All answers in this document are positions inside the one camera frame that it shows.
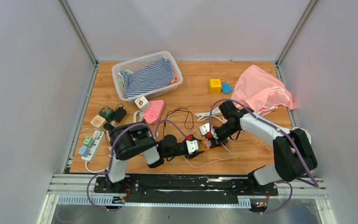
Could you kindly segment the pink USB charger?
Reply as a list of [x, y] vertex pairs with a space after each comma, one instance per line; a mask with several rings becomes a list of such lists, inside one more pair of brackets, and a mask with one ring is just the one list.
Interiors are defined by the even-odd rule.
[[211, 147], [212, 147], [212, 143], [208, 140], [208, 141], [205, 141], [204, 142], [204, 146], [205, 146], [205, 149], [206, 150], [209, 150], [209, 149], [211, 149]]

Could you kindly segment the yellow cube socket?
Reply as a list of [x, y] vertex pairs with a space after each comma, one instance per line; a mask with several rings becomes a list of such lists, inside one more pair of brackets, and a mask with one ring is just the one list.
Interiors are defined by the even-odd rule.
[[221, 93], [221, 89], [222, 89], [221, 80], [219, 78], [210, 79], [208, 88], [210, 94]]

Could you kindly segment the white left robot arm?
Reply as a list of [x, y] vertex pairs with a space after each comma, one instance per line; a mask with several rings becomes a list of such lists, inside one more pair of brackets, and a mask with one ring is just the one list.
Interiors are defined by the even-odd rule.
[[170, 158], [184, 156], [192, 159], [204, 153], [201, 149], [201, 140], [192, 134], [182, 142], [171, 134], [156, 141], [150, 127], [142, 122], [119, 127], [107, 127], [110, 138], [111, 156], [106, 169], [106, 187], [113, 193], [124, 188], [124, 178], [129, 159], [141, 154], [149, 168], [156, 168]]

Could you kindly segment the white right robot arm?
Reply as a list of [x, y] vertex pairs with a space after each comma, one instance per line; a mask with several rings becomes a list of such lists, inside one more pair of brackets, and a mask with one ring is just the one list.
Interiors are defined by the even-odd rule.
[[318, 187], [311, 173], [317, 168], [318, 162], [305, 130], [278, 126], [237, 100], [225, 98], [219, 102], [219, 110], [226, 122], [221, 126], [208, 123], [203, 136], [211, 142], [211, 147], [224, 146], [234, 133], [248, 132], [273, 148], [273, 164], [248, 174], [250, 193], [259, 195], [270, 183], [301, 180], [303, 175], [311, 178], [307, 182], [309, 185]]

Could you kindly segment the orange USB power strip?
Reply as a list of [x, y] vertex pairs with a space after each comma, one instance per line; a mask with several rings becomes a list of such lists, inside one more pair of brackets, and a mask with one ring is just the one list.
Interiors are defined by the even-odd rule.
[[205, 153], [212, 153], [212, 152], [226, 151], [226, 149], [223, 146], [209, 147], [207, 145], [201, 145], [200, 148], [197, 151], [198, 152], [205, 152]]

